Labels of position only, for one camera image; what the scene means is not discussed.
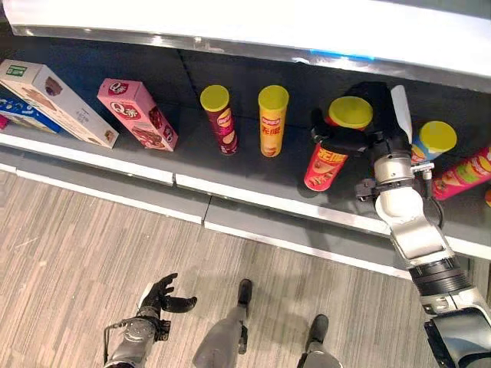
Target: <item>wood-patterned floor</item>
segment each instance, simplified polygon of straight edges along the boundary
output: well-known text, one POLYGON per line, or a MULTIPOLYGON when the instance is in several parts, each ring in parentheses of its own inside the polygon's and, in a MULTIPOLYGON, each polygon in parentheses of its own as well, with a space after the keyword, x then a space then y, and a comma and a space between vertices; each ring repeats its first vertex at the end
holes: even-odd
POLYGON ((212 232, 198 225, 0 173, 0 366, 102 366, 106 325, 131 317, 170 272, 170 339, 148 367, 189 367, 199 342, 255 283, 249 351, 238 367, 296 367, 308 326, 347 368, 435 367, 409 281, 212 232))

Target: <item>red pringles can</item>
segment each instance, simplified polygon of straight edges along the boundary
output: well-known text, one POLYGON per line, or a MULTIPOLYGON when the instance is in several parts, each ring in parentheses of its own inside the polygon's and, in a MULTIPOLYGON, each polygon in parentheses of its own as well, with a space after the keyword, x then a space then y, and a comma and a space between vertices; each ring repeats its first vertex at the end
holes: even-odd
MULTIPOLYGON (((374 115, 371 105, 360 97, 344 96, 332 101, 325 122, 332 126, 363 130, 374 115)), ((323 149, 318 143, 308 164, 304 183, 322 192, 329 189, 348 156, 323 149)))
POLYGON ((229 92, 224 86, 214 84, 203 90, 199 101, 212 124, 220 152, 224 155, 233 155, 237 152, 238 139, 229 105, 229 92))

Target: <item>pringles can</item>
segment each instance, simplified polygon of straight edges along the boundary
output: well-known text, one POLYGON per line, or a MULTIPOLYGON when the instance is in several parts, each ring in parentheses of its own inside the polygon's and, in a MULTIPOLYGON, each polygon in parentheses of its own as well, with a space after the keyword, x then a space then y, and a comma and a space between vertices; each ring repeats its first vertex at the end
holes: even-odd
POLYGON ((491 180, 491 146, 483 148, 433 181, 433 195, 443 201, 491 180))
POLYGON ((413 137, 411 162, 423 163, 436 159, 451 150, 457 143, 455 130, 443 121, 429 121, 413 137))
MULTIPOLYGON (((332 126, 363 130, 372 120, 371 105, 360 97, 344 96, 332 101, 325 122, 332 126)), ((304 183, 307 188, 322 192, 329 189, 348 156, 315 145, 304 183)))
POLYGON ((208 115, 220 152, 233 155, 237 152, 238 139, 229 105, 229 92, 224 86, 214 84, 203 90, 199 101, 208 115))
POLYGON ((261 153, 275 157, 282 151, 288 91, 282 86, 267 86, 259 93, 261 153))

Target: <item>white snack box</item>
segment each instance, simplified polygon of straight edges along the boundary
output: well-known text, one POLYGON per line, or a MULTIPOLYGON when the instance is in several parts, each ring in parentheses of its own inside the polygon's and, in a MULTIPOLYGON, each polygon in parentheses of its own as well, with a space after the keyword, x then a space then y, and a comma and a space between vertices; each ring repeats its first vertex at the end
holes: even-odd
POLYGON ((79 140, 112 148, 118 132, 43 64, 5 59, 0 84, 79 140))

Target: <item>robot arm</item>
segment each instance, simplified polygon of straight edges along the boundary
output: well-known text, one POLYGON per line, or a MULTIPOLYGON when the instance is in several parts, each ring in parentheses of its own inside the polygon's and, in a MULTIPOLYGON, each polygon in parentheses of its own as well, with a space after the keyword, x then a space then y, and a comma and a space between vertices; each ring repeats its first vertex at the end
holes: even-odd
POLYGON ((314 111, 314 141, 334 152, 370 156, 375 180, 357 186, 358 198, 377 197, 377 214, 389 225, 394 247, 430 316, 424 327, 439 365, 463 368, 485 360, 483 366, 491 366, 491 311, 469 283, 441 230, 427 220, 423 200, 412 187, 415 172, 422 171, 430 181, 433 164, 411 166, 410 138, 397 121, 387 85, 364 82, 346 95, 371 104, 373 129, 365 133, 329 127, 321 112, 314 111))
POLYGON ((170 321, 160 319, 160 311, 186 313, 196 305, 196 297, 184 299, 167 294, 174 290, 168 287, 177 274, 170 274, 153 284, 140 303, 137 315, 110 325, 104 330, 104 368, 143 368, 153 343, 167 340, 170 321), (126 327, 123 341, 118 345, 109 361, 107 348, 110 330, 126 327))

